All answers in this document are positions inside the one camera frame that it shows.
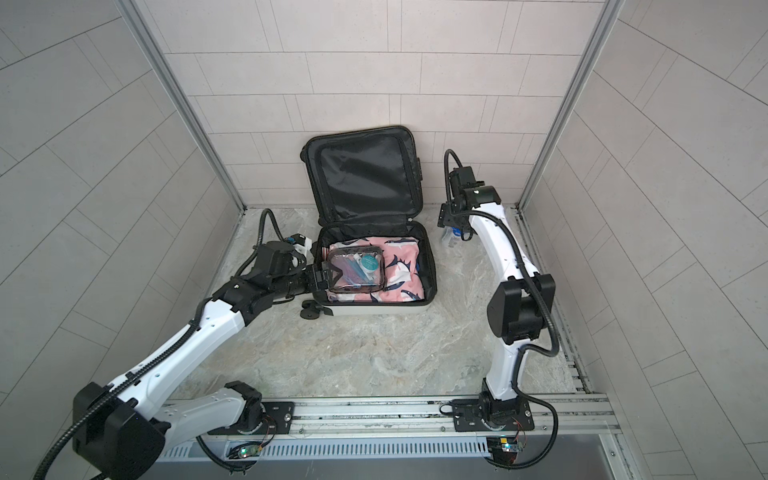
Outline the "clear toiletry pouch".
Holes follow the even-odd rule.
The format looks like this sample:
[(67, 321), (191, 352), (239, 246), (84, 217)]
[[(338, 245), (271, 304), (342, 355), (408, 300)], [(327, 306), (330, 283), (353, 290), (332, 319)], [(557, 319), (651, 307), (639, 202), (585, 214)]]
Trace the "clear toiletry pouch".
[(336, 248), (326, 259), (333, 293), (373, 293), (386, 285), (384, 255), (373, 245)]

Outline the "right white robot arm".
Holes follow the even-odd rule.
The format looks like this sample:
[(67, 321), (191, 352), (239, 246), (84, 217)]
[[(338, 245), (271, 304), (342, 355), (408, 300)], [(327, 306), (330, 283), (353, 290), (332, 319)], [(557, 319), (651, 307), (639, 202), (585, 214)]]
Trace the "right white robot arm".
[(552, 318), (556, 284), (522, 252), (496, 190), (468, 166), (444, 168), (446, 201), (438, 225), (477, 238), (491, 260), (498, 285), (486, 316), (499, 340), (482, 390), (466, 422), (488, 430), (534, 428), (530, 405), (541, 402), (521, 389), (527, 358), (553, 358), (560, 342)]

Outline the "pink shark print garment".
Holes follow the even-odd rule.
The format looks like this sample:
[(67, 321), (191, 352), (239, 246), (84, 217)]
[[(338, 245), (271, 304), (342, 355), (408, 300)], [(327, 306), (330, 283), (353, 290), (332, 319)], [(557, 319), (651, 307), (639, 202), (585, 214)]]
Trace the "pink shark print garment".
[(419, 273), (419, 245), (413, 237), (369, 236), (360, 239), (340, 241), (324, 250), (325, 260), (330, 251), (336, 248), (373, 245), (382, 249), (386, 285), (373, 293), (333, 293), (329, 290), (328, 299), (332, 302), (367, 302), (367, 303), (409, 303), (425, 299), (425, 290)]

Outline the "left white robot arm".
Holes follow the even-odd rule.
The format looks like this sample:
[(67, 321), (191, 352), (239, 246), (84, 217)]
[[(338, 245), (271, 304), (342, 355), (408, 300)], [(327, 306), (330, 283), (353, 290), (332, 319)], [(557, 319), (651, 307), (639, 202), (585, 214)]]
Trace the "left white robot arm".
[(256, 247), (237, 273), (196, 307), (192, 320), (135, 367), (73, 402), (73, 451), (110, 479), (137, 479), (170, 447), (236, 424), (260, 400), (242, 382), (172, 405), (170, 395), (216, 349), (279, 300), (309, 292), (310, 239)]

